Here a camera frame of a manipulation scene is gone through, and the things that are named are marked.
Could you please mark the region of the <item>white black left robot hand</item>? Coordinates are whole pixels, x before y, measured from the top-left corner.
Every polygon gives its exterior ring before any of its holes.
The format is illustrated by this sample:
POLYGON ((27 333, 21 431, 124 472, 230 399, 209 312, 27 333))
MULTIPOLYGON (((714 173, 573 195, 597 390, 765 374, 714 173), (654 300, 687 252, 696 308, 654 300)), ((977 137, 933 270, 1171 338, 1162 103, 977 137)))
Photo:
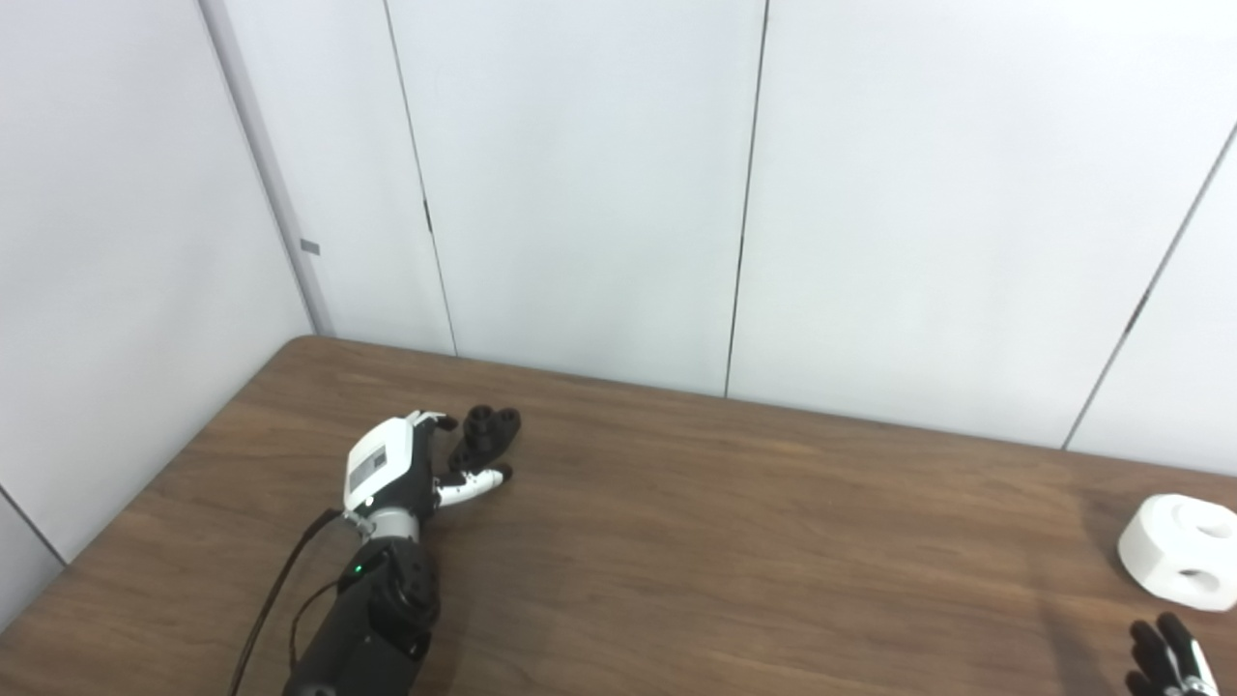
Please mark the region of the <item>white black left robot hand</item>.
POLYGON ((513 478, 508 464, 459 443, 447 473, 434 473, 432 440, 459 422, 443 413, 414 410, 376 424, 350 449, 343 485, 343 511, 367 518, 381 509, 403 509, 427 520, 444 507, 473 501, 513 478))

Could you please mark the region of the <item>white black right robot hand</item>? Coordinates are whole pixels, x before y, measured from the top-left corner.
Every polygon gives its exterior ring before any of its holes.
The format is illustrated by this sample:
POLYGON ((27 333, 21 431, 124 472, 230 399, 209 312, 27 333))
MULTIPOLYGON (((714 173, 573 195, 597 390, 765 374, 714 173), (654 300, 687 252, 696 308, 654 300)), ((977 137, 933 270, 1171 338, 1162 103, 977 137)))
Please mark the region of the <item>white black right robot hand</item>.
POLYGON ((1165 612, 1149 623, 1132 622, 1131 656, 1136 670, 1124 684, 1131 695, 1218 695, 1218 680, 1192 632, 1165 612))

